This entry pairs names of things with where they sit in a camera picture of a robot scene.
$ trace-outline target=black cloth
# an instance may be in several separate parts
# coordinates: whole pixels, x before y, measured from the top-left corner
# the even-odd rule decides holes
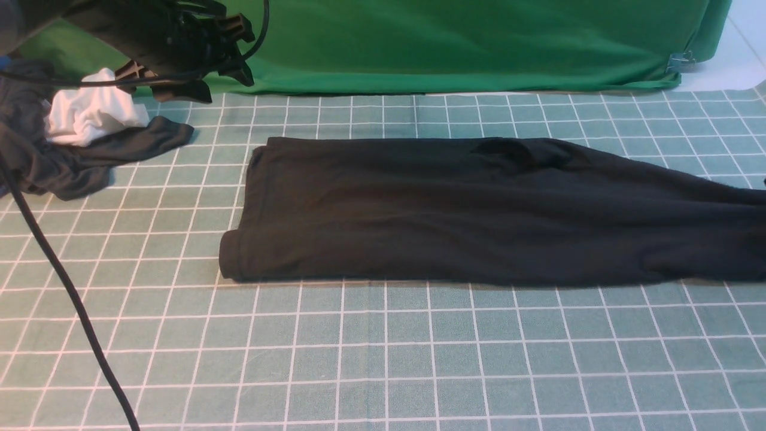
[[[219,263],[235,281],[760,281],[766,191],[551,139],[272,138]]]
[[[6,71],[30,77],[54,76],[51,63],[42,60],[16,60]],[[87,147],[54,145],[45,138],[44,125],[44,101],[54,92],[53,87],[0,78],[0,153],[27,193],[52,192],[62,200],[85,197],[110,184],[112,167],[178,148],[188,143],[194,132],[189,125],[155,117],[147,127],[131,127],[94,140]]]

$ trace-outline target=black cable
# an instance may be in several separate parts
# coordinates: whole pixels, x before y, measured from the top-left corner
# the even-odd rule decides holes
[[[18,184],[13,178],[11,168],[9,168],[8,164],[5,162],[5,159],[2,156],[2,152],[0,152],[0,178],[3,178],[5,181],[5,185],[13,195],[13,199],[16,201],[16,205],[18,206],[19,211],[21,211],[21,215],[24,216],[24,220],[27,222],[27,225],[29,225],[29,230],[32,231],[34,239],[37,240],[48,261],[50,261],[51,265],[53,265],[56,274],[61,279],[61,283],[64,284],[64,288],[67,290],[69,298],[72,300],[72,304],[74,304],[74,309],[77,311],[77,316],[80,318],[80,323],[83,325],[85,336],[88,339],[90,348],[93,349],[93,354],[96,356],[96,361],[98,361],[99,367],[101,367],[103,376],[106,378],[106,381],[109,382],[109,386],[112,387],[112,390],[117,396],[117,400],[119,401],[120,406],[125,412],[125,417],[128,419],[128,424],[130,425],[131,431],[140,431],[141,428],[139,427],[139,421],[136,419],[136,414],[133,412],[133,408],[130,406],[130,401],[125,395],[123,388],[119,385],[117,378],[114,376],[109,363],[106,361],[106,356],[103,354],[101,344],[99,344],[98,337],[96,336],[96,331],[93,329],[93,325],[90,323],[90,318],[88,317],[88,313],[85,310],[85,305],[83,305],[83,300],[80,299],[80,295],[77,293],[77,289],[74,287],[72,280],[69,278],[69,274],[67,274],[66,269],[64,269],[64,266],[58,260],[56,252],[53,251],[51,245],[48,244],[47,239],[45,239],[45,235],[43,235],[37,220],[34,219],[34,214],[32,214],[32,211],[29,209],[29,205],[27,205],[26,199],[24,199],[24,195],[18,188]]]
[[[233,67],[242,64],[247,61],[248,58],[253,57],[260,49],[260,46],[264,44],[266,39],[266,33],[269,30],[269,15],[270,4],[269,0],[264,0],[264,19],[260,25],[260,34],[258,39],[241,58],[237,60],[229,61],[224,64],[217,64],[215,66],[202,67],[196,71],[182,72],[178,74],[170,74],[158,77],[142,77],[136,79],[125,79],[121,81],[97,81],[97,82],[82,82],[82,81],[66,81],[56,79],[43,79],[35,77],[27,77],[20,74],[11,74],[8,72],[0,71],[0,77],[12,79],[13,81],[26,82],[29,84],[38,85],[50,85],[52,87],[72,87],[72,88],[92,88],[92,87],[145,87],[148,85],[167,84],[168,82],[184,82],[189,80],[196,80],[200,77],[204,77],[207,74],[218,71],[223,67]]]

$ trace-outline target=black t-shirt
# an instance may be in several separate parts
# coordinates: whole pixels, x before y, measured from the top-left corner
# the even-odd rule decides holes
[[[271,138],[246,181],[236,281],[766,278],[766,191],[560,140]]]

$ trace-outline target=green backdrop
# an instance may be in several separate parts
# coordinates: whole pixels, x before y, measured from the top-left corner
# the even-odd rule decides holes
[[[261,0],[224,0],[258,27]],[[731,0],[271,0],[266,43],[245,88],[214,92],[380,94],[667,88],[668,58],[715,52]],[[26,57],[62,74],[121,66],[112,48],[60,21]]]

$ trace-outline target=pile of clothes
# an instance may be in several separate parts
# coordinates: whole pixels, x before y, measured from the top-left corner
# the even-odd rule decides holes
[[[5,71],[51,79],[45,60],[13,60]],[[86,78],[109,81],[111,71]],[[21,190],[79,199],[110,184],[111,168],[183,146],[194,128],[146,108],[115,87],[63,90],[0,78],[0,153]],[[0,196],[5,184],[0,180]]]

